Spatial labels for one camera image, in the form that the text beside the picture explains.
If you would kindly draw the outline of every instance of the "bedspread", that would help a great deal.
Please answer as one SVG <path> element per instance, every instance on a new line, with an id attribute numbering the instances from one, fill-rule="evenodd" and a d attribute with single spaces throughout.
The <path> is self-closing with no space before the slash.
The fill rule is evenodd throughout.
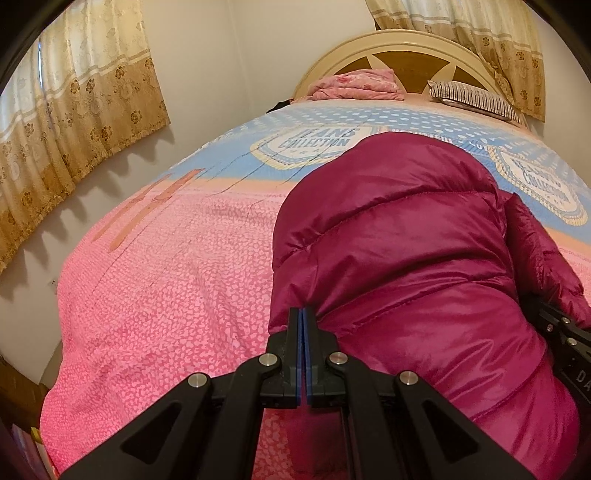
<path id="1" fill-rule="evenodd" d="M 521 195 L 591 291 L 591 190 L 542 142 L 437 105 L 296 103 L 204 145 L 105 216 L 65 262 L 63 363 L 41 417 L 60 471 L 187 375 L 222 375 L 264 351 L 282 201 L 307 173 L 384 131 L 471 153 Z M 281 425 L 265 415 L 254 478 L 293 477 Z"/>

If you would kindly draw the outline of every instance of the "book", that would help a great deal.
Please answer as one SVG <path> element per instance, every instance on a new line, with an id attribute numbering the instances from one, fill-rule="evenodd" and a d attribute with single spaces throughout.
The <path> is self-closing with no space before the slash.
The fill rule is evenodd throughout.
<path id="1" fill-rule="evenodd" d="M 43 464 L 43 460 L 37 450 L 35 441 L 33 441 L 31 436 L 16 425 L 12 426 L 11 433 L 18 449 L 24 454 L 27 463 L 39 480 L 50 480 L 50 476 Z"/>
<path id="2" fill-rule="evenodd" d="M 35 444 L 37 445 L 37 451 L 39 452 L 39 456 L 43 461 L 43 465 L 45 465 L 47 474 L 49 475 L 51 480 L 57 480 L 59 474 L 57 473 L 55 465 L 53 465 L 53 462 L 49 458 L 47 450 L 45 450 L 45 446 L 42 443 L 35 442 Z"/>
<path id="3" fill-rule="evenodd" d="M 33 440 L 35 440 L 35 443 L 37 444 L 37 450 L 39 451 L 41 460 L 43 461 L 45 469 L 47 470 L 51 480 L 56 480 L 60 474 L 57 472 L 56 466 L 53 465 L 53 462 L 47 453 L 47 449 L 43 445 L 43 440 L 41 440 L 41 432 L 39 432 L 39 430 L 35 427 L 31 427 L 31 437 L 33 437 Z"/>

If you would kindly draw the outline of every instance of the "magenta down jacket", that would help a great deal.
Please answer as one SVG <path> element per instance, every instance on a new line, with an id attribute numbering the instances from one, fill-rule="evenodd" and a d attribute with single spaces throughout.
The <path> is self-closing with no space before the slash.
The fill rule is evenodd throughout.
<path id="1" fill-rule="evenodd" d="M 269 331 L 313 306 L 341 350 L 414 370 L 538 479 L 576 455 L 577 408 L 518 296 L 591 326 L 576 274 L 519 196 L 470 154 L 431 138 L 369 137 L 306 176 L 273 239 Z M 342 478 L 338 414 L 285 414 L 298 479 Z"/>

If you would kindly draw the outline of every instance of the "bolt head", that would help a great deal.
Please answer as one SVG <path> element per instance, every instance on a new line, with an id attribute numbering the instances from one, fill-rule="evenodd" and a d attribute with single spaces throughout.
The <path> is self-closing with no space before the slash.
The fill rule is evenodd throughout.
<path id="1" fill-rule="evenodd" d="M 193 388 L 201 388 L 207 383 L 207 376 L 204 374 L 193 374 L 189 377 L 189 385 Z"/>
<path id="2" fill-rule="evenodd" d="M 349 361 L 349 357 L 343 352 L 334 352 L 330 354 L 329 360 L 335 365 L 343 365 Z"/>
<path id="3" fill-rule="evenodd" d="M 274 353 L 263 353 L 259 357 L 259 363 L 265 367 L 272 367 L 279 359 Z"/>
<path id="4" fill-rule="evenodd" d="M 414 385 L 418 382 L 418 375 L 415 372 L 406 371 L 399 375 L 400 381 L 405 385 Z"/>

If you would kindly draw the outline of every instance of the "folded pink blanket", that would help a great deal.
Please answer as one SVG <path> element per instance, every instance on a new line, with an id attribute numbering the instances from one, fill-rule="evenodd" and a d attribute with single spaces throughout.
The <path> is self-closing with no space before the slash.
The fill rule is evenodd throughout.
<path id="1" fill-rule="evenodd" d="M 355 70 L 314 82 L 308 96 L 297 101 L 349 98 L 356 100 L 404 100 L 392 69 Z"/>

